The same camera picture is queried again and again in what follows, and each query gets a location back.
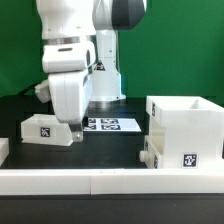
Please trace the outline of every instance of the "green backdrop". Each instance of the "green backdrop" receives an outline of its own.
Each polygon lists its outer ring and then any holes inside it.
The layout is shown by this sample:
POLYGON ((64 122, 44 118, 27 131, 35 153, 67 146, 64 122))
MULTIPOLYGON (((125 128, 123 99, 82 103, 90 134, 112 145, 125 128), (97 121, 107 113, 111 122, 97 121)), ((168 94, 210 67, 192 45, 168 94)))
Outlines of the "green backdrop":
MULTIPOLYGON (((0 28, 0 96, 46 79, 35 0, 0 0, 0 28)), ((148 0, 142 23, 119 36, 127 96, 197 95, 224 105, 223 0, 148 0)))

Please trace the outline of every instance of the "open white box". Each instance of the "open white box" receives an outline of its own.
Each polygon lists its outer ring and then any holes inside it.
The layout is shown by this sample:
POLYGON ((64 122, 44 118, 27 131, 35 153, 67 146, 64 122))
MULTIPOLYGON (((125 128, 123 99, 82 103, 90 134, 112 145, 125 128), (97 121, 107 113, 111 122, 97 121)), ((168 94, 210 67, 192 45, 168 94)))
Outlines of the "open white box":
MULTIPOLYGON (((203 105, 205 105, 206 114, 211 116, 211 118, 214 118, 212 114, 216 111, 223 119, 223 115, 221 115, 223 114, 223 108, 215 104, 210 104, 208 101, 204 101, 201 98, 191 98, 189 101, 186 99, 185 102, 183 98, 178 99, 180 99, 179 106, 181 106, 183 110, 181 112, 184 112, 186 109, 192 109, 192 113, 200 112, 200 110, 204 110, 203 105)), ((160 122, 159 124, 161 126, 169 125, 171 122, 168 117, 164 117, 162 112, 164 108, 161 107, 161 110, 159 109, 160 107, 158 107, 160 102, 166 102, 167 99, 163 98, 163 100, 164 101, 159 101, 159 98, 157 98, 157 100, 153 98, 154 105, 157 105, 154 107, 156 112, 155 118, 157 122, 160 122)), ((152 105, 153 104, 150 103, 147 104, 148 112, 152 112, 152 105)), ((194 123, 194 119, 191 115, 187 118, 189 119, 188 121, 194 123)), ((200 115, 197 119, 201 121, 204 118, 200 115)), ((218 140, 217 147, 211 152, 212 155, 211 159, 208 161, 208 166, 203 165, 204 161, 200 161, 199 165, 194 169, 182 169, 183 167, 180 165, 182 164, 181 162, 175 165, 178 165, 179 168, 164 169, 1 170, 0 195, 224 193, 224 162, 221 157, 220 149, 220 146, 223 144, 223 126, 219 126, 219 122, 214 124, 209 122, 208 124, 212 126, 217 125, 214 127, 214 129, 217 128, 217 135, 214 134, 212 137, 217 137, 218 140)), ((204 157, 203 151, 200 151, 199 154, 200 158, 204 157)))
POLYGON ((222 159, 224 109, 201 97, 147 98, 149 168, 212 168, 222 159))

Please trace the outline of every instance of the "black table surface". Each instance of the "black table surface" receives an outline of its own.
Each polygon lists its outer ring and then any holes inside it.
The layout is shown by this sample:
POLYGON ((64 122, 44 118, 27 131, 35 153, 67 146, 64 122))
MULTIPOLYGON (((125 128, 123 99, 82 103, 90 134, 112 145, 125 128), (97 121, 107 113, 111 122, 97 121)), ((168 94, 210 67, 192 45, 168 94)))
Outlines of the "black table surface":
MULTIPOLYGON (((23 144, 21 121, 53 114, 50 103, 33 96, 0 98, 0 137, 10 154, 1 169, 146 168, 139 162, 147 132, 145 99, 127 99, 89 117, 135 118, 141 133, 85 133, 70 147, 23 144)), ((0 197, 0 222, 8 223, 224 223, 224 195, 67 195, 0 197)))

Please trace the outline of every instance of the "black cable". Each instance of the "black cable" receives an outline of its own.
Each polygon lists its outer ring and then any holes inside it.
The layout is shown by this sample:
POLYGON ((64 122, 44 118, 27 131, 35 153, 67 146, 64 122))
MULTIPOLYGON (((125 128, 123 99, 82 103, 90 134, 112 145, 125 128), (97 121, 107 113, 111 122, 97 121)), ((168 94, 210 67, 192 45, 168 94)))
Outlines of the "black cable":
POLYGON ((17 96, 24 96, 28 91, 32 90, 32 89, 35 89, 35 86, 38 85, 39 83, 34 83, 30 86, 28 86, 26 89, 20 91, 17 96))

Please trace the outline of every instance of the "white box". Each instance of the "white box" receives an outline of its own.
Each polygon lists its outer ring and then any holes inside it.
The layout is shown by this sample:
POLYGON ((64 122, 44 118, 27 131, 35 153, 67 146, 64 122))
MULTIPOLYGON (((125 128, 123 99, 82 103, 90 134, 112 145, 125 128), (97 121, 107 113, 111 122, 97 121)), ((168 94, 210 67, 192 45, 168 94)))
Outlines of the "white box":
POLYGON ((23 143, 69 146, 73 143, 68 124, 54 115, 35 114, 21 123, 23 143))
POLYGON ((224 109, 201 97, 148 96, 149 168, 213 168, 222 158, 224 109))
POLYGON ((0 138, 0 166, 9 155, 9 141, 7 138, 0 138))

